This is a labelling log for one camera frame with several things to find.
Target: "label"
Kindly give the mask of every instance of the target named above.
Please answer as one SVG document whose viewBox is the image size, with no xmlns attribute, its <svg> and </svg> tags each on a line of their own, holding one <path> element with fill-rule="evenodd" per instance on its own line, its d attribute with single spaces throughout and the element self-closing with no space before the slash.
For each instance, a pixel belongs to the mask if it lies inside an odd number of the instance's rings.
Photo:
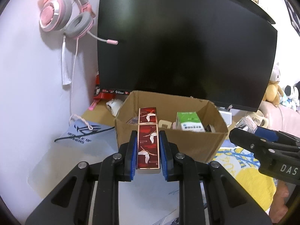
<svg viewBox="0 0 300 225">
<path fill-rule="evenodd" d="M 181 124 L 181 130 L 183 131 L 194 131 L 194 132 L 205 132 L 202 123 L 185 122 Z"/>
<path fill-rule="evenodd" d="M 120 94 L 120 95 L 129 95 L 130 94 L 130 91 L 108 90 L 108 89 L 102 89 L 101 92 L 111 93 L 111 94 Z"/>
<path fill-rule="evenodd" d="M 277 162 L 273 170 L 278 174 L 292 179 L 298 180 L 300 178 L 300 167 Z"/>
<path fill-rule="evenodd" d="M 99 93 L 100 93 L 100 85 L 95 85 L 94 97 L 99 95 Z"/>
</svg>

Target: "mug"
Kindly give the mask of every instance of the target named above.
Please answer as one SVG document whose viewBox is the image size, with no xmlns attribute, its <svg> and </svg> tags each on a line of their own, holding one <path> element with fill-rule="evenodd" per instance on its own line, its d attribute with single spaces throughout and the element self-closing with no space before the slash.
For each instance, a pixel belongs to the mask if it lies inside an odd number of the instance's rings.
<svg viewBox="0 0 300 225">
<path fill-rule="evenodd" d="M 258 110 L 257 112 L 248 112 L 247 115 L 249 115 L 252 118 L 252 120 L 257 126 L 260 126 L 263 120 L 265 122 L 262 126 L 263 128 L 266 128 L 269 125 L 269 119 L 265 118 L 265 116 L 260 110 Z"/>
</svg>

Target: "computer mouse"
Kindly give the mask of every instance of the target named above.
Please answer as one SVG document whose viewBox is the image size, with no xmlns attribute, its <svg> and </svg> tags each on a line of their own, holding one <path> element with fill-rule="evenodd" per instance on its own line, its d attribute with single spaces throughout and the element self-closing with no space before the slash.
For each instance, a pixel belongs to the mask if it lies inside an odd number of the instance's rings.
<svg viewBox="0 0 300 225">
<path fill-rule="evenodd" d="M 111 101 L 106 102 L 106 106 L 111 112 L 111 114 L 115 117 L 121 108 L 123 101 L 120 99 L 112 99 Z"/>
</svg>

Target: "computer monitor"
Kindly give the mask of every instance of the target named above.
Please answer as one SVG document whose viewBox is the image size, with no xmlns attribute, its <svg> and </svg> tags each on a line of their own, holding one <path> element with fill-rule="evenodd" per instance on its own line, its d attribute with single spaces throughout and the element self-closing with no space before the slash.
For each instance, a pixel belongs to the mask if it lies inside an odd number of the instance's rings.
<svg viewBox="0 0 300 225">
<path fill-rule="evenodd" d="M 98 36 L 119 41 L 98 43 L 101 90 L 192 96 L 256 111 L 277 31 L 258 5 L 241 1 L 100 0 Z"/>
</svg>

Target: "cardboard box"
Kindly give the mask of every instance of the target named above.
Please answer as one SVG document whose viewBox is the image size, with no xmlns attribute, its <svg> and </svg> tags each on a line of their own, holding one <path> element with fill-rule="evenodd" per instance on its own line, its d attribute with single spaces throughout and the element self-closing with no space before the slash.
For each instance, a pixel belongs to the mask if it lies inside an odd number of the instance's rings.
<svg viewBox="0 0 300 225">
<path fill-rule="evenodd" d="M 157 120 L 176 121 L 177 112 L 196 112 L 203 126 L 213 125 L 215 133 L 196 133 L 174 129 L 160 129 L 166 132 L 169 142 L 175 143 L 179 151 L 189 155 L 196 161 L 211 161 L 221 144 L 228 129 L 215 105 L 207 100 L 165 95 L 153 92 L 133 91 L 120 108 L 116 118 L 117 142 L 120 146 L 129 141 L 132 130 L 137 131 L 137 124 L 128 121 L 139 116 L 139 108 L 156 107 Z"/>
</svg>

